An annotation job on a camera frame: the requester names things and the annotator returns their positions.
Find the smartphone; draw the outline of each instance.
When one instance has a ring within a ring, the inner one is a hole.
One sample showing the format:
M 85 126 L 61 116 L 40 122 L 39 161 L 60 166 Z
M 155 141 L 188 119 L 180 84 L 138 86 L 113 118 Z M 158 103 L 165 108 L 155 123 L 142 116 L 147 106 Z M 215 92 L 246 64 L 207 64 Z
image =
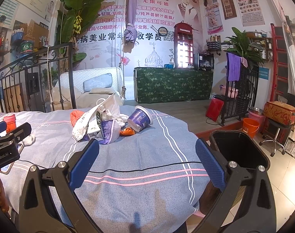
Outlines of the smartphone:
M 19 152 L 19 154 L 22 152 L 23 148 L 24 148 L 23 143 L 19 143 L 18 144 L 18 152 Z M 12 163 L 8 164 L 7 166 L 2 167 L 1 168 L 1 173 L 3 173 L 3 174 L 9 174 L 10 173 L 10 170 L 13 167 L 13 164 L 14 163 L 15 162 L 12 162 Z

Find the orange case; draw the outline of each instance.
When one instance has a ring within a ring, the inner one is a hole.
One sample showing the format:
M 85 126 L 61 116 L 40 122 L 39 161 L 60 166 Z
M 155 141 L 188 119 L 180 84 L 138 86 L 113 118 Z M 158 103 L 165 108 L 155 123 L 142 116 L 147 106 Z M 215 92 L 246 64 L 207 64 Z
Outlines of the orange case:
M 263 114 L 285 126 L 295 124 L 295 107 L 279 101 L 265 103 Z

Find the white curtain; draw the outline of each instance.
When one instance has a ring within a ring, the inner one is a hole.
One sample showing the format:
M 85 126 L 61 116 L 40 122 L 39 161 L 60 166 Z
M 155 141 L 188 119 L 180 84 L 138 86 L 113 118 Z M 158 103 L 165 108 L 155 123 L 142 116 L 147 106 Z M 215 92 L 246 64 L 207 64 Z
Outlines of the white curtain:
M 285 14 L 279 0 L 272 0 L 282 21 L 282 28 L 288 52 L 288 92 L 295 95 L 295 46 L 294 41 L 285 19 Z

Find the gray bedsheet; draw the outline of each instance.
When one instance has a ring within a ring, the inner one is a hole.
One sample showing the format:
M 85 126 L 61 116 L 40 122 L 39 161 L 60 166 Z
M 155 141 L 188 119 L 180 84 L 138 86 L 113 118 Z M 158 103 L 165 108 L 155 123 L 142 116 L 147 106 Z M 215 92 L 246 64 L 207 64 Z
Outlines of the gray bedsheet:
M 133 106 L 121 106 L 130 115 Z M 29 122 L 36 136 L 21 160 L 49 168 L 69 160 L 87 142 L 72 138 L 70 113 L 16 113 L 17 125 Z M 172 233 L 198 209 L 198 199 L 209 177 L 195 153 L 197 137 L 179 119 L 149 110 L 154 124 L 130 137 L 100 145 L 100 153 L 83 185 L 75 190 L 86 211 L 105 233 Z M 8 175 L 1 174 L 11 206 L 19 212 L 19 199 L 31 163 L 16 161 Z M 52 195 L 62 220 L 70 224 L 55 189 Z

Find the qr code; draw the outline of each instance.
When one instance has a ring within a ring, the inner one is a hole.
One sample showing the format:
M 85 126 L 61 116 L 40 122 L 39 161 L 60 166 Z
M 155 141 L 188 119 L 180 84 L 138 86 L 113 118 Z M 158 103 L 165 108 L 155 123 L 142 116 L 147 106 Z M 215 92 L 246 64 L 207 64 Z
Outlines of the qr code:
M 164 41 L 174 41 L 173 34 L 174 31 L 168 31 L 168 35 L 164 37 Z

